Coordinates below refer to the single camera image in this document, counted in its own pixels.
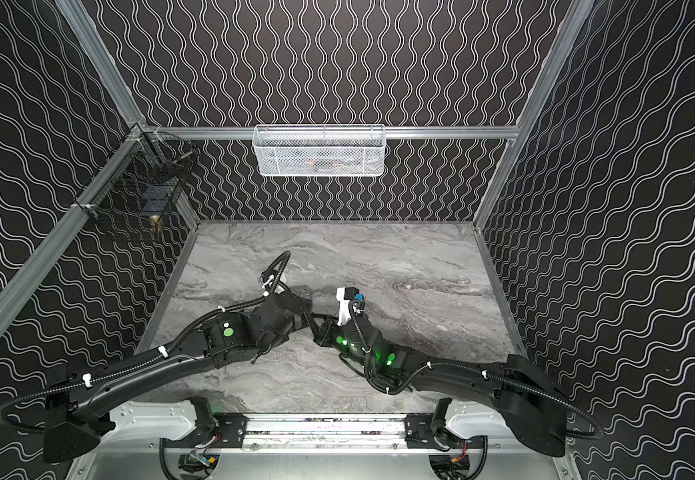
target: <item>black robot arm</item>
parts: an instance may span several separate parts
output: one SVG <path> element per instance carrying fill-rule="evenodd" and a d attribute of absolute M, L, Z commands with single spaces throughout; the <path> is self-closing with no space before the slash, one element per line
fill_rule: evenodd
<path fill-rule="evenodd" d="M 363 296 L 354 288 L 339 289 L 338 317 L 312 314 L 312 302 L 281 281 L 289 255 L 284 252 L 261 272 L 260 283 L 266 290 L 262 297 L 208 312 L 172 341 L 122 362 L 102 368 L 66 366 L 49 387 L 0 405 L 0 423 L 23 433 L 43 434 L 44 460 L 62 462 L 91 451 L 115 428 L 109 415 L 113 408 L 195 373 L 254 362 L 287 341 L 293 331 L 309 326 L 318 345 L 339 350 L 342 361 L 379 392 L 397 395 L 415 388 L 482 403 L 502 414 L 520 442 L 545 455 L 562 456 L 566 437 L 602 435 L 591 415 L 574 406 L 552 380 L 520 356 L 511 355 L 504 363 L 459 362 L 384 340 L 363 312 Z M 317 325 L 316 318 L 323 322 Z M 46 398 L 45 427 L 9 416 L 11 408 L 34 398 Z M 208 403 L 201 410 L 208 412 Z M 589 421 L 593 431 L 566 429 L 569 411 Z M 454 447 L 461 440 L 441 441 Z"/>
<path fill-rule="evenodd" d="M 340 359 L 377 391 L 397 395 L 414 388 L 482 403 L 505 418 L 523 445 L 548 456 L 564 456 L 566 437 L 602 436 L 601 424 L 524 357 L 508 355 L 506 362 L 499 363 L 460 362 L 385 340 L 363 312 L 363 295 L 355 288 L 344 290 L 350 319 L 340 326 L 340 317 L 315 315 L 323 322 L 314 327 L 314 340 L 339 350 Z M 568 430 L 567 412 L 587 420 L 592 432 Z M 458 441 L 452 438 L 451 446 Z"/>

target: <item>wavy line pattern wall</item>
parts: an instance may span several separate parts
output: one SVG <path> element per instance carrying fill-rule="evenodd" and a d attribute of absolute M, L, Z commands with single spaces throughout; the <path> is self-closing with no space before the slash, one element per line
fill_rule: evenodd
<path fill-rule="evenodd" d="M 259 175 L 251 142 L 208 141 L 186 191 L 207 220 L 469 221 L 505 140 L 390 140 L 388 146 L 381 177 L 274 178 Z"/>
<path fill-rule="evenodd" d="M 583 478 L 695 478 L 695 2 L 597 2 L 485 237 Z"/>
<path fill-rule="evenodd" d="M 0 0 L 0 291 L 128 131 L 52 0 Z"/>
<path fill-rule="evenodd" d="M 569 0 L 84 0 L 151 124 L 507 125 Z"/>
<path fill-rule="evenodd" d="M 102 366 L 134 353 L 187 229 L 177 223 L 164 237 L 116 244 L 87 224 L 0 339 L 0 404 L 45 387 L 63 362 Z M 43 409 L 39 399 L 17 412 L 35 425 Z M 0 426 L 0 478 L 62 480 L 70 462 L 44 463 L 42 441 Z"/>

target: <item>wire mesh basket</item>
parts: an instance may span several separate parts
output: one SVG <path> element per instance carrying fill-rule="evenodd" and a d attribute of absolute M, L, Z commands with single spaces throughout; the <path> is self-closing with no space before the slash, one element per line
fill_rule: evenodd
<path fill-rule="evenodd" d="M 378 177 L 384 125 L 257 125 L 251 142 L 267 177 Z"/>
<path fill-rule="evenodd" d="M 82 208 L 113 240 L 162 240 L 198 147 L 170 134 L 148 133 Z"/>

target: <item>aluminum frame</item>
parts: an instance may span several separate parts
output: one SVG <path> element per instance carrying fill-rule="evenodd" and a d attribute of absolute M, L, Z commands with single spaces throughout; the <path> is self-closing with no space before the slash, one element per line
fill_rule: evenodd
<path fill-rule="evenodd" d="M 83 52 L 92 62 L 99 74 L 99 79 L 110 93 L 118 112 L 131 128 L 136 124 L 144 124 L 144 114 L 139 109 L 131 90 L 123 81 L 121 72 L 115 66 L 112 56 L 104 46 L 94 20 L 88 15 L 82 0 L 56 0 L 59 11 L 78 38 Z"/>
<path fill-rule="evenodd" d="M 182 246 L 182 251 L 179 253 L 179 258 L 177 263 L 174 264 L 174 270 L 171 272 L 166 283 L 166 288 L 164 288 L 163 293 L 160 294 L 158 303 L 155 305 L 155 310 L 153 310 L 152 315 L 150 315 L 150 321 L 148 325 L 144 328 L 144 333 L 142 338 L 139 339 L 139 344 L 137 345 L 134 354 L 142 353 L 144 351 L 150 350 L 150 344 L 155 337 L 155 333 L 158 331 L 160 322 L 163 320 L 163 315 L 168 309 L 168 304 L 171 302 L 171 297 L 177 290 L 177 285 L 179 284 L 179 279 L 182 276 L 182 271 L 184 267 L 188 264 L 190 259 L 190 253 L 195 246 L 195 241 L 198 239 L 198 229 L 193 228 L 188 234 L 188 239 L 184 242 Z"/>
<path fill-rule="evenodd" d="M 510 310 L 510 303 L 507 301 L 505 290 L 502 288 L 502 282 L 499 280 L 499 275 L 496 273 L 496 267 L 494 266 L 491 254 L 489 253 L 489 247 L 487 246 L 486 239 L 483 238 L 483 234 L 477 226 L 474 226 L 473 230 L 476 234 L 478 252 L 481 254 L 483 265 L 487 269 L 489 282 L 491 283 L 492 290 L 494 291 L 496 304 L 499 307 L 499 312 L 502 313 L 502 320 L 504 320 L 505 327 L 507 328 L 507 336 L 510 337 L 510 342 L 513 344 L 515 353 L 518 353 L 520 356 L 526 356 L 526 347 L 523 345 L 523 340 L 521 339 L 520 333 L 518 333 L 518 324 L 515 322 L 513 312 Z"/>
<path fill-rule="evenodd" d="M 150 127 L 145 131 L 164 132 L 186 140 L 249 140 L 254 127 Z M 519 128 L 508 127 L 385 127 L 388 140 L 448 140 L 474 138 L 507 138 L 519 136 Z"/>
<path fill-rule="evenodd" d="M 140 134 L 139 128 L 131 130 L 107 164 L 78 196 L 79 204 L 89 204 L 93 201 L 94 196 L 104 186 L 104 183 L 126 160 L 128 152 L 139 145 Z M 54 225 L 54 228 L 35 248 L 32 255 L 27 258 L 27 261 L 1 290 L 0 339 L 87 221 L 88 215 L 80 206 L 76 204 L 70 206 Z"/>
<path fill-rule="evenodd" d="M 577 36 L 582 30 L 585 21 L 587 21 L 594 4 L 595 0 L 574 0 L 572 5 L 569 5 L 563 24 L 558 29 L 553 46 L 550 47 L 550 51 L 547 54 L 543 69 L 539 72 L 539 76 L 536 82 L 534 82 L 534 87 L 529 93 L 529 100 L 526 101 L 519 116 L 519 135 L 505 149 L 489 182 L 487 192 L 483 195 L 481 204 L 478 206 L 476 216 L 473 218 L 473 223 L 478 228 L 482 229 L 486 225 L 496 200 L 502 193 L 502 189 L 505 187 L 507 179 L 518 161 L 518 156 L 534 129 L 534 125 L 539 120 L 545 101 L 547 101 L 550 92 L 553 91 L 555 81 L 558 80 L 563 65 L 566 63 L 574 42 L 576 42 Z"/>

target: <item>marble tabletop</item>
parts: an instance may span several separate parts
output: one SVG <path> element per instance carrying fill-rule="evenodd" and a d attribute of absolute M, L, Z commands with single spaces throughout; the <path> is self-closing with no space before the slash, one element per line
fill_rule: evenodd
<path fill-rule="evenodd" d="M 336 315 L 338 286 L 356 286 L 386 339 L 437 356 L 493 362 L 512 352 L 469 224 L 203 224 L 154 345 L 219 305 L 256 298 L 258 274 L 291 251 L 286 283 L 314 312 Z M 431 392 L 374 391 L 313 343 L 309 330 L 260 357 L 150 391 L 140 399 L 208 397 L 240 412 L 429 412 Z"/>

